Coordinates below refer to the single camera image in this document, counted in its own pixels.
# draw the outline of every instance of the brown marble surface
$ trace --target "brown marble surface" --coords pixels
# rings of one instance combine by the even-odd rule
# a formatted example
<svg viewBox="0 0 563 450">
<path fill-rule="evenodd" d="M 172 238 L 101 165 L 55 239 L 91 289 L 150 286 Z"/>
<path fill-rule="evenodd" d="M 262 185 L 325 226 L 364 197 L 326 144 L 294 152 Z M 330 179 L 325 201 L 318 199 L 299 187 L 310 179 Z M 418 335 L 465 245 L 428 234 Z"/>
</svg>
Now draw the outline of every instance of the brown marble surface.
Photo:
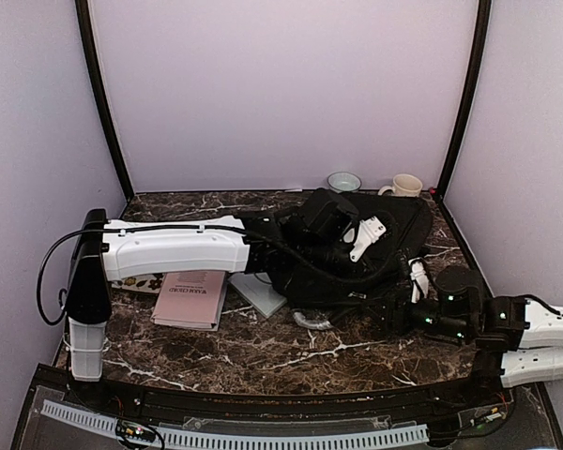
<svg viewBox="0 0 563 450">
<path fill-rule="evenodd" d="M 193 220 L 299 203 L 307 192 L 139 194 L 122 217 L 131 221 Z M 433 275 L 466 265 L 431 197 L 434 227 L 426 257 Z M 107 327 L 112 343 L 104 376 L 123 382 L 209 393 L 296 395 L 356 393 L 466 377 L 475 349 L 419 333 L 384 338 L 372 317 L 356 316 L 325 332 L 298 327 L 288 307 L 268 320 L 233 289 L 218 332 L 180 330 L 150 321 L 155 295 L 114 290 Z M 65 366 L 66 351 L 57 365 Z"/>
</svg>

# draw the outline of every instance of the black metal pole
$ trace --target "black metal pole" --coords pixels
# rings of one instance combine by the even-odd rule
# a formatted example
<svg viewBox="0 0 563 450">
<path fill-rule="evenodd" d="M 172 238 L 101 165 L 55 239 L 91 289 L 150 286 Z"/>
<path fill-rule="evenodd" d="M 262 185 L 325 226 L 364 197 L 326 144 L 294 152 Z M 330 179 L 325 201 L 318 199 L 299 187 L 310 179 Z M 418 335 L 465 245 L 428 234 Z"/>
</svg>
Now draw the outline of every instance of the black metal pole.
<svg viewBox="0 0 563 450">
<path fill-rule="evenodd" d="M 106 91 L 104 90 L 98 54 L 96 52 L 96 42 L 94 41 L 94 34 L 92 32 L 89 5 L 87 4 L 87 0 L 75 0 L 75 6 L 77 8 L 79 31 L 82 35 L 82 44 L 84 45 L 85 63 L 87 64 L 87 72 L 90 77 L 90 82 L 92 83 L 94 100 L 96 101 L 100 122 L 104 130 L 104 137 L 106 138 L 106 143 L 111 153 L 116 175 L 119 178 L 119 184 L 123 189 L 126 199 L 130 201 L 134 196 L 133 186 L 131 185 L 128 169 L 125 166 L 125 160 L 121 153 L 119 140 L 116 138 L 111 109 L 106 99 Z"/>
<path fill-rule="evenodd" d="M 436 193 L 443 198 L 449 188 L 450 178 L 454 172 L 457 163 L 457 157 L 461 150 L 467 120 L 471 113 L 471 105 L 476 94 L 476 86 L 478 85 L 479 68 L 481 67 L 481 57 L 484 53 L 484 44 L 486 43 L 486 33 L 488 32 L 488 23 L 490 21 L 490 7 L 492 0 L 479 0 L 478 18 L 476 19 L 476 30 L 473 36 L 473 44 L 471 46 L 471 54 L 469 56 L 469 66 L 467 67 L 467 75 L 465 76 L 465 85 L 463 95 L 461 96 L 461 104 L 457 112 L 457 120 L 454 124 L 452 137 L 450 138 L 449 150 L 444 160 L 444 167 L 440 174 Z"/>
</svg>

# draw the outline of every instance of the book cover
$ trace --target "book cover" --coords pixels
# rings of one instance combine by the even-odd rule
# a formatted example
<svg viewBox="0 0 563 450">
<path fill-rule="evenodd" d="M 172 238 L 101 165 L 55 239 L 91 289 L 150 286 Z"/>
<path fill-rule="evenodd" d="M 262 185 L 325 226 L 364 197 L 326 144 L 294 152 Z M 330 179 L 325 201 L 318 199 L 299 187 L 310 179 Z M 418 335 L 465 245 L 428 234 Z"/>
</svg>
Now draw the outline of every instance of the book cover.
<svg viewBox="0 0 563 450">
<path fill-rule="evenodd" d="M 221 271 L 168 273 L 152 321 L 181 328 L 217 330 L 226 293 L 225 275 Z"/>
</svg>

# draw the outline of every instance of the robotic arm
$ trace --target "robotic arm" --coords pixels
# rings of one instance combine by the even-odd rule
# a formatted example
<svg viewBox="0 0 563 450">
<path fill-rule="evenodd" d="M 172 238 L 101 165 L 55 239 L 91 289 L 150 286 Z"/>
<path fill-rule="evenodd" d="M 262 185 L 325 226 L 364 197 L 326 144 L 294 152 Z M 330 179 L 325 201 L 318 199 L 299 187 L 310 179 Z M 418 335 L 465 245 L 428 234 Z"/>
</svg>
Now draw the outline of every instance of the robotic arm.
<svg viewBox="0 0 563 450">
<path fill-rule="evenodd" d="M 388 201 L 364 197 L 368 204 Z M 189 270 L 267 272 L 291 304 L 319 308 L 333 306 L 322 300 L 330 302 L 330 292 L 344 306 L 372 298 L 380 284 L 395 283 L 402 267 L 413 291 L 378 300 L 385 302 L 380 327 L 388 335 L 417 328 L 475 342 L 485 361 L 483 376 L 498 377 L 503 387 L 563 378 L 563 311 L 531 295 L 485 298 L 480 274 L 463 267 L 440 273 L 438 300 L 427 298 L 425 263 L 413 254 L 427 236 L 413 238 L 413 218 L 420 216 L 400 222 L 388 208 L 356 207 L 357 201 L 362 199 L 350 202 L 319 189 L 291 210 L 190 222 L 134 223 L 90 211 L 71 259 L 65 307 L 73 377 L 101 377 L 110 281 Z"/>
</svg>

